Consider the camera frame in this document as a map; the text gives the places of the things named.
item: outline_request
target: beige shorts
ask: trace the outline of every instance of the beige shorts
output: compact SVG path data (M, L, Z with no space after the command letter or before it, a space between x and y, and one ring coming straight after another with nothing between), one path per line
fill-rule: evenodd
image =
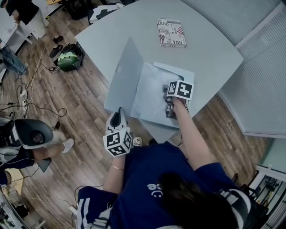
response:
M32 20L27 24L27 27L29 31L34 35L34 37L38 40L46 34L46 27L48 25L48 20L43 17L42 12L39 9L36 15L32 18Z

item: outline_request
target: floor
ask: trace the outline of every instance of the floor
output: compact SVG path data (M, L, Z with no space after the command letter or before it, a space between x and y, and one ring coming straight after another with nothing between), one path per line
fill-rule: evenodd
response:
M52 15L57 31L64 36L62 44L74 43L74 36L88 26L87 19L72 21L69 15L59 10ZM29 83L45 45L41 41L25 44L18 56L29 64L28 74L21 80ZM44 51L42 63L53 66L48 57L49 47ZM16 102L17 75L9 72L2 84L1 103ZM54 131L54 142L72 137L75 146L67 154L54 158L45 173L38 171L26 178L22 195L27 197L36 211L47 221L45 228L74 228L69 205L75 206L75 189L80 185L102 185L110 167L111 156L104 150L102 136L108 114L103 109L109 84L96 66L86 56L78 71L49 73L43 66L38 69L34 83L32 102L40 107L57 111L64 107L67 115L60 118L61 126ZM57 116L50 111L29 106L28 118L39 119L53 128ZM215 95L195 116L194 121L209 145L215 160L222 163L227 174L239 174L239 184L248 183L255 173L255 166L265 152L269 139L242 135L231 113ZM130 120L131 129L142 136L145 143L151 138L137 120ZM173 137L178 144L180 133ZM32 174L37 165L23 170Z

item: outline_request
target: black sandal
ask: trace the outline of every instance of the black sandal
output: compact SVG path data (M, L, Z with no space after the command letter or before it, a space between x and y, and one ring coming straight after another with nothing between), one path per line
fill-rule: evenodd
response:
M62 41L63 40L63 37L62 36L59 36L57 38L54 38L53 41L57 44L58 42Z
M62 45L58 45L56 48L53 48L52 52L50 53L50 57L54 58L62 49Z

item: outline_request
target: hand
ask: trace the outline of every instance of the hand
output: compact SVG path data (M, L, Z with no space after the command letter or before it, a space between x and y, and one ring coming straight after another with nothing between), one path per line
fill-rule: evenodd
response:
M177 112L180 112L181 110L186 110L184 99L173 97L173 103L174 103L174 112L176 114Z

